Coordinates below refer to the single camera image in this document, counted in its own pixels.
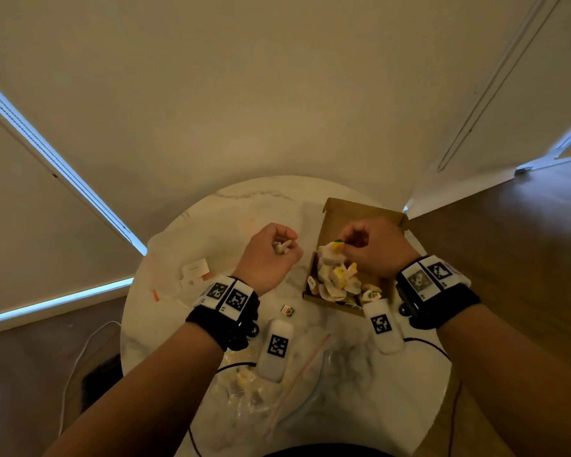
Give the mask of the clear plastic zip bag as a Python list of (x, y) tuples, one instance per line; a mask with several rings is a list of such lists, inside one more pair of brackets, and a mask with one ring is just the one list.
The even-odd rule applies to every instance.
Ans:
[(283, 380), (279, 384), (256, 375), (259, 350), (251, 354), (228, 355), (210, 388), (211, 399), (225, 416), (227, 425), (236, 433), (247, 427), (252, 434), (271, 437), (281, 423), (288, 423), (309, 405), (318, 389), (325, 355), (329, 353), (332, 334), (304, 337), (306, 343), (296, 340), (287, 357)]

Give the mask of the black wristband with markers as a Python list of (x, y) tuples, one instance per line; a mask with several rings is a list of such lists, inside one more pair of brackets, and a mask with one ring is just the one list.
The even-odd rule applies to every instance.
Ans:
[(259, 334), (259, 304), (258, 294), (244, 281), (221, 276), (198, 297), (186, 322), (205, 330), (224, 352), (239, 352)]
[(436, 255), (412, 261), (396, 275), (396, 289), (409, 309), (410, 325), (434, 330), (481, 303), (471, 281)]

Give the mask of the black right wristband with markers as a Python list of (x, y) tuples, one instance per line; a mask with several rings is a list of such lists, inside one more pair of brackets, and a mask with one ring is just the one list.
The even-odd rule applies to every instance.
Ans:
[(481, 303), (471, 281), (436, 255), (412, 261), (396, 275), (396, 289), (409, 309), (410, 325), (434, 330)]

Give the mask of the person's left forearm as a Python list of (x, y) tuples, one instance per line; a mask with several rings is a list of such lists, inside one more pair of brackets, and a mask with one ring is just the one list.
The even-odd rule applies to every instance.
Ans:
[(210, 334), (185, 323), (43, 457), (174, 457), (223, 356)]

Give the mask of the black left wristband with markers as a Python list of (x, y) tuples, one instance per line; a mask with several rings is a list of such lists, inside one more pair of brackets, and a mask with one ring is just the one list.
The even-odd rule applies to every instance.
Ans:
[(239, 352), (259, 334), (259, 304), (258, 294), (244, 281), (221, 276), (198, 297), (186, 322), (205, 330), (224, 352)]

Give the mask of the person's right forearm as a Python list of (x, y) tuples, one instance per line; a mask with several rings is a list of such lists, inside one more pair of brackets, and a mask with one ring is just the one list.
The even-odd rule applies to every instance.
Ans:
[(482, 413), (517, 457), (571, 457), (571, 367), (484, 305), (436, 331)]

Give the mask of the white pod with square marker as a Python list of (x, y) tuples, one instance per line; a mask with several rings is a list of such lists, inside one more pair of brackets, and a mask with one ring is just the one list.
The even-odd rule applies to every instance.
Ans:
[(256, 363), (257, 376), (275, 384), (282, 382), (294, 334), (295, 328), (290, 322), (283, 319), (271, 321), (266, 332), (266, 340), (259, 350)]
[(379, 352), (384, 355), (401, 352), (405, 341), (388, 300), (367, 302), (362, 305), (362, 310), (371, 325), (373, 341)]

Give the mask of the brown cardboard box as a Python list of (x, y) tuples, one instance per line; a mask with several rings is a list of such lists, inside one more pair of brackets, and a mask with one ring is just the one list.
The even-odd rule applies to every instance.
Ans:
[[(396, 225), (401, 234), (404, 234), (409, 229), (409, 218), (405, 213), (372, 207), (349, 200), (330, 197), (326, 200), (323, 213), (325, 216), (318, 236), (317, 246), (327, 245), (338, 237), (347, 223), (361, 219), (384, 217)], [(347, 302), (341, 304), (340, 302), (331, 302), (321, 298), (318, 289), (320, 284), (318, 281), (318, 269), (318, 254), (316, 251), (313, 251), (303, 290), (303, 299), (322, 308), (364, 318), (362, 307), (358, 304), (351, 305)]]

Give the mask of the pile of wrapped candies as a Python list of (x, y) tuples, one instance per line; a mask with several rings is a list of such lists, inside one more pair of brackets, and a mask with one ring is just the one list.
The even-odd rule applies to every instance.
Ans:
[(379, 300), (386, 295), (376, 279), (359, 276), (358, 265), (348, 261), (343, 253), (334, 253), (331, 242), (320, 245), (318, 254), (318, 289), (321, 298), (354, 305)]

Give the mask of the small white card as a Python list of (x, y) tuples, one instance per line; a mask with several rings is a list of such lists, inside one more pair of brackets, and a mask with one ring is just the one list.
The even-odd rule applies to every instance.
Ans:
[(188, 283), (203, 281), (209, 273), (210, 269), (205, 258), (184, 264), (181, 267), (181, 279)]

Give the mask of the person's right hand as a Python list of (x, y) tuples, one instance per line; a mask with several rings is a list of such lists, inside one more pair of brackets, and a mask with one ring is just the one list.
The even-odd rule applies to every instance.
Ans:
[(345, 244), (342, 253), (349, 261), (355, 262), (359, 270), (381, 278), (394, 279), (400, 271), (420, 259), (421, 254), (397, 226), (386, 218), (358, 221), (368, 221), (368, 245), (356, 248)]

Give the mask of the person's left hand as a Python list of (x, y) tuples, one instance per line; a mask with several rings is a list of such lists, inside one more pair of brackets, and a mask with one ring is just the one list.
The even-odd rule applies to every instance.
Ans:
[(263, 228), (252, 236), (245, 247), (232, 276), (250, 286), (262, 297), (277, 287), (303, 257), (299, 246), (299, 254), (270, 255), (263, 247)]

